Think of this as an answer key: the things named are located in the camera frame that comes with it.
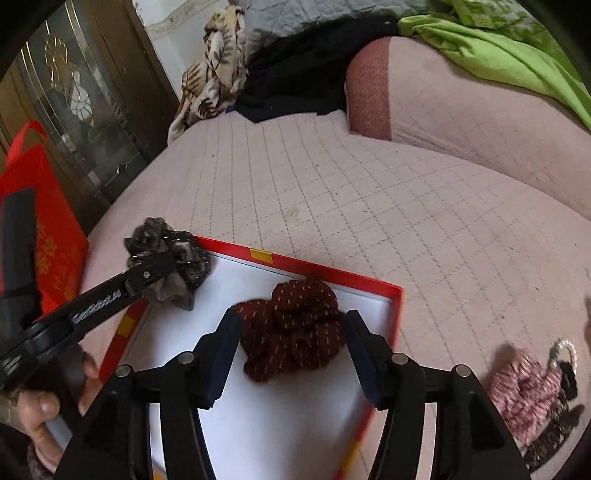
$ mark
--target white wall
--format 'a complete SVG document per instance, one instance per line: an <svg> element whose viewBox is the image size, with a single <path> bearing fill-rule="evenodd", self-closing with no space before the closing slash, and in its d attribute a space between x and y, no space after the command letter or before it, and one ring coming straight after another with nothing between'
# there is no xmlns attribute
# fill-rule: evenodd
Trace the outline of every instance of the white wall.
<svg viewBox="0 0 591 480"><path fill-rule="evenodd" d="M177 95L181 77L203 58L203 26L227 0L133 0L154 50Z"/></svg>

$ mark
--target pillow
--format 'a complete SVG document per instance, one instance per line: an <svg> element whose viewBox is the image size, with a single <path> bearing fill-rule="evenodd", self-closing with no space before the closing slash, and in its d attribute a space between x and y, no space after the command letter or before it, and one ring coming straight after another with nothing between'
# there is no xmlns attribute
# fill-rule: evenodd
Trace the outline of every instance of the pillow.
<svg viewBox="0 0 591 480"><path fill-rule="evenodd" d="M483 165L591 219L591 134L553 98L478 79L404 37L361 50L346 92L351 131Z"/></svg>
<svg viewBox="0 0 591 480"><path fill-rule="evenodd" d="M246 62L278 37L307 27L366 14L394 14L398 18L445 10L438 0L236 0L245 11Z"/></svg>

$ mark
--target pink pillow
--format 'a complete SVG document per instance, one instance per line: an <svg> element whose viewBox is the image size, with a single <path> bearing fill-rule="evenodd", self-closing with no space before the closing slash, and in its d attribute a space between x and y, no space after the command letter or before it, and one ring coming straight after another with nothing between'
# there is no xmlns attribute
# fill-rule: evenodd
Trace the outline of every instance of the pink pillow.
<svg viewBox="0 0 591 480"><path fill-rule="evenodd" d="M405 37L361 50L346 91L351 131L483 165L591 219L591 135L556 100L477 79Z"/></svg>

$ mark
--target dark red scrunchie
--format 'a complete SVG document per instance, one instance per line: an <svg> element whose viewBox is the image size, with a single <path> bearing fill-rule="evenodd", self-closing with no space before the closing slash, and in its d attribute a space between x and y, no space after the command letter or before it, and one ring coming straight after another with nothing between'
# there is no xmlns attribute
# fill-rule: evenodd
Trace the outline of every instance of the dark red scrunchie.
<svg viewBox="0 0 591 480"><path fill-rule="evenodd" d="M255 382L323 367L345 344L336 295L318 280L291 280L277 285L271 300L248 300L233 308L244 319L244 371Z"/></svg>

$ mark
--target yellow tape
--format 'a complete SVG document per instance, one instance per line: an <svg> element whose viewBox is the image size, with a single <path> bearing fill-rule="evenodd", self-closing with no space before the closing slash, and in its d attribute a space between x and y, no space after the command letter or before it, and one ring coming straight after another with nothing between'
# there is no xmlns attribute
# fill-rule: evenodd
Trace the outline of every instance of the yellow tape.
<svg viewBox="0 0 591 480"><path fill-rule="evenodd" d="M123 315L121 319L121 323L119 324L119 328L117 328L117 335L121 335L122 337L129 337L129 334L135 327L135 320L131 318L129 315Z"/></svg>
<svg viewBox="0 0 591 480"><path fill-rule="evenodd" d="M257 250L256 248L251 248L251 257L255 260L260 260L261 262L273 265L273 254L265 252L264 250Z"/></svg>
<svg viewBox="0 0 591 480"><path fill-rule="evenodd" d="M347 454L347 456L343 460L343 463L340 464L340 467L341 467L341 470L343 471L343 473L347 473L349 471L349 469L351 468L351 465L353 464L353 460L355 460L355 456L359 452L360 448L361 448L361 444L356 440L355 443L351 446L349 453Z"/></svg>

